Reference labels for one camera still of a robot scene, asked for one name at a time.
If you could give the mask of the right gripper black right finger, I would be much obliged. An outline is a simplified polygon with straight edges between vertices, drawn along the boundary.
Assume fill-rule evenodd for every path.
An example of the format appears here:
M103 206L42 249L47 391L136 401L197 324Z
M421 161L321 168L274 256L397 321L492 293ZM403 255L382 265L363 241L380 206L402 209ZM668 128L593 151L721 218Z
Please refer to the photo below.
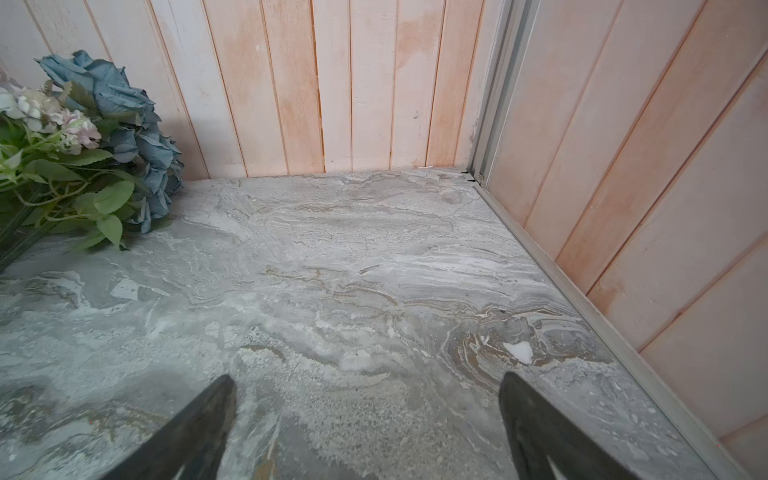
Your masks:
M499 408L520 479L637 477L514 372L503 376Z

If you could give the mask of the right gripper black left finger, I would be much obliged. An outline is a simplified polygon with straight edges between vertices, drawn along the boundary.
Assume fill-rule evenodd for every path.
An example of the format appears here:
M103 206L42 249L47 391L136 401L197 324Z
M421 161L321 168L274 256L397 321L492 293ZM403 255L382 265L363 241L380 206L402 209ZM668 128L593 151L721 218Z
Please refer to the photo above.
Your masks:
M236 383L222 375L105 479L215 479L236 417Z

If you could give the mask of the teal blue rose bouquet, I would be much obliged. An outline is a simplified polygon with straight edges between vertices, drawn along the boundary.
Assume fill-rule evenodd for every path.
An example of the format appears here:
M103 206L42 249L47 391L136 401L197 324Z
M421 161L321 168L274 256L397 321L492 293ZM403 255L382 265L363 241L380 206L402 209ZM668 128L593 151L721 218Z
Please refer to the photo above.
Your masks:
M79 109L100 130L100 146L113 157L109 166L128 172L146 188L128 222L147 233L161 225L183 186L181 151L160 129L155 103L143 89L130 85L125 69L79 50L71 57L52 54L37 61L54 85L71 87L65 106Z

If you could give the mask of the pink white hydrangea bouquet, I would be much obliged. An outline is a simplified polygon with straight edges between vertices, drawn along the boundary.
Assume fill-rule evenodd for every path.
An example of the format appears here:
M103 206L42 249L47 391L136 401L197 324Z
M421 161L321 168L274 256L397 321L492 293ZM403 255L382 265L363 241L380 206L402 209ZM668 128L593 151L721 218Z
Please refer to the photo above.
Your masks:
M92 99L69 108L79 86L60 92L8 86L1 91L1 266L9 267L49 234L81 232L77 249L123 247L135 212L138 178L109 146L119 120L103 118Z

